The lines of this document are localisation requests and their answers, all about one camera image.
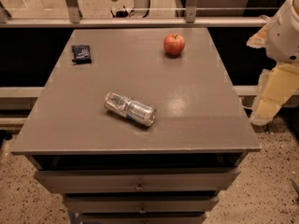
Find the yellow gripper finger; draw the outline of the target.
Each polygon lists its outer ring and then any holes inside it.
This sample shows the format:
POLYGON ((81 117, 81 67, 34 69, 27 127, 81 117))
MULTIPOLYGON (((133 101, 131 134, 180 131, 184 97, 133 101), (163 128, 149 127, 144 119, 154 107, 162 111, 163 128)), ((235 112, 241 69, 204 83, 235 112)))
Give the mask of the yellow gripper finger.
POLYGON ((258 88, 249 120, 254 125, 263 126, 273 120, 299 89, 299 65, 277 63, 270 72, 262 72, 258 88))
POLYGON ((251 36, 247 41, 247 46, 254 49, 264 48, 268 27, 269 25, 266 24, 256 34, 251 36))

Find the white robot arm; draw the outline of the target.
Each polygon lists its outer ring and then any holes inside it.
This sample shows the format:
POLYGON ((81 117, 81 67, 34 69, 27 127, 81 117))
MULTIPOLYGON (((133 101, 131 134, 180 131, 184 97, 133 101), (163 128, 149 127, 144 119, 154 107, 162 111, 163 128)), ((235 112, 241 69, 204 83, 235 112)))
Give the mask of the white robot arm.
POLYGON ((273 120, 280 108, 299 90, 299 0, 286 0, 274 17, 247 46, 265 48, 276 61, 270 71, 262 71, 249 120, 263 126, 273 120))

